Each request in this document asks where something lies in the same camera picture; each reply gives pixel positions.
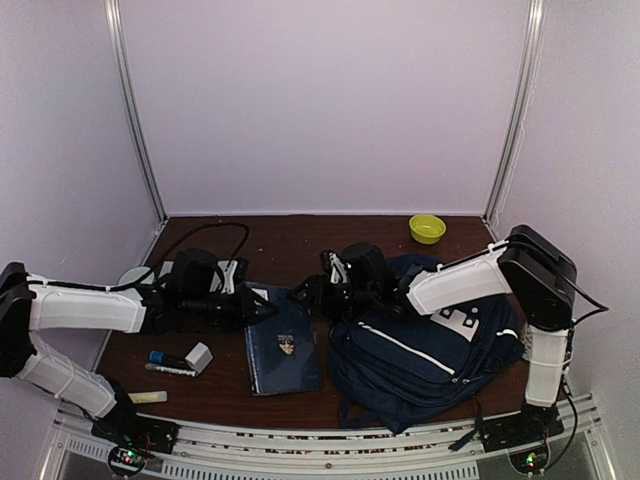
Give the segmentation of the dark blue notebook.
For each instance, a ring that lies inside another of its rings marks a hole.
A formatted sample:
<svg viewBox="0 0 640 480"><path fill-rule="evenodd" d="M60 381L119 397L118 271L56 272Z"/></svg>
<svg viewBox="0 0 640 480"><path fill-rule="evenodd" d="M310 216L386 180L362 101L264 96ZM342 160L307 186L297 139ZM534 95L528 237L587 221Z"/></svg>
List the dark blue notebook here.
<svg viewBox="0 0 640 480"><path fill-rule="evenodd" d="M251 290L278 312L245 329L252 393L255 396L317 391L322 375L310 313L288 298L285 287L251 283Z"/></svg>

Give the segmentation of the white power adapter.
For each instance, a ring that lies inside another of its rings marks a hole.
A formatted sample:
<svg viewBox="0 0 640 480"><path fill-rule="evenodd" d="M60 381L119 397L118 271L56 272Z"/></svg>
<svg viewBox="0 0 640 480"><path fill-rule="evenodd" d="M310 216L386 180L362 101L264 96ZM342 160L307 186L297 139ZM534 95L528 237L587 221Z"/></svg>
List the white power adapter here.
<svg viewBox="0 0 640 480"><path fill-rule="evenodd" d="M198 374L201 374L213 359L212 351L202 342L198 342L185 357L187 365Z"/></svg>

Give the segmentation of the navy blue student backpack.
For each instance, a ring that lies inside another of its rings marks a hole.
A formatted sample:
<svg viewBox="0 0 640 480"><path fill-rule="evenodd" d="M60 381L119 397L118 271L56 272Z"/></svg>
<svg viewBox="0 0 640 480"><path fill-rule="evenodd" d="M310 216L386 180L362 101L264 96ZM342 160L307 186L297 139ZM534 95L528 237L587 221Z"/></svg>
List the navy blue student backpack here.
<svg viewBox="0 0 640 480"><path fill-rule="evenodd" d="M390 318L366 310L329 334L328 368L342 393L339 423L382 423L392 434L426 422L472 397L523 346L504 295L448 307L430 316Z"/></svg>

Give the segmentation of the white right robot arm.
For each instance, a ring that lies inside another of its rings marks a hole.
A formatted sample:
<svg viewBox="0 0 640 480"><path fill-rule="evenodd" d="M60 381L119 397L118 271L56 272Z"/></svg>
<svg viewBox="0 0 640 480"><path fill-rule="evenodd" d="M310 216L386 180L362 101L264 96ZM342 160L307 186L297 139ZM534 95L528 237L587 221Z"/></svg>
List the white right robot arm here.
<svg viewBox="0 0 640 480"><path fill-rule="evenodd" d="M510 235L463 260L422 254L386 258L369 243L322 254L324 271L291 302L332 323L329 374L341 417L360 405L393 431L472 397L520 358L517 317L533 336L528 406L513 419L519 440L551 424L573 326L575 264L535 230Z"/></svg>

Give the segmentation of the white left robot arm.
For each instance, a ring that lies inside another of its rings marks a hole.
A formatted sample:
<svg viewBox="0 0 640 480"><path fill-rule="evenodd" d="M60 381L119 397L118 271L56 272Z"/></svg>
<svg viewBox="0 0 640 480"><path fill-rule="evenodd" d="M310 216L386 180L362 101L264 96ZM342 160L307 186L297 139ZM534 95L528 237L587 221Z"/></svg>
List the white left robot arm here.
<svg viewBox="0 0 640 480"><path fill-rule="evenodd" d="M91 373L38 337L52 329L127 334L179 332L189 323L235 331L279 311L244 282L247 263L187 249L157 267L130 270L116 286L32 275L20 262L1 273L1 375L19 378L81 408L123 444L146 432L118 381Z"/></svg>

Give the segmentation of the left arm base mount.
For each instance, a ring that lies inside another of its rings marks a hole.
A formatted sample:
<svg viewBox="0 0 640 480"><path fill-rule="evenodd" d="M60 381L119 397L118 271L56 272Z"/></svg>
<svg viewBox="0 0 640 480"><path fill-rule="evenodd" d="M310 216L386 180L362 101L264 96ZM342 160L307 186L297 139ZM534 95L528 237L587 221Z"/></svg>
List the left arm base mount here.
<svg viewBox="0 0 640 480"><path fill-rule="evenodd" d="M126 449L171 454L179 425L140 416L121 384L109 377L106 380L114 390L116 404L104 417L85 414L92 423L91 433Z"/></svg>

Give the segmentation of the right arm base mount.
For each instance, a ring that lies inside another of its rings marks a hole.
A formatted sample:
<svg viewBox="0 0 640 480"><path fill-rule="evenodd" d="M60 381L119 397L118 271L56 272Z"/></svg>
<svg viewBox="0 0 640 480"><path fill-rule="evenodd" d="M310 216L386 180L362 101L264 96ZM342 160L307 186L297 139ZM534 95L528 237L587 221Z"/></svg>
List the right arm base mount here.
<svg viewBox="0 0 640 480"><path fill-rule="evenodd" d="M480 427L480 440L485 452L493 452L543 442L563 432L556 406L524 404L519 413L485 419Z"/></svg>

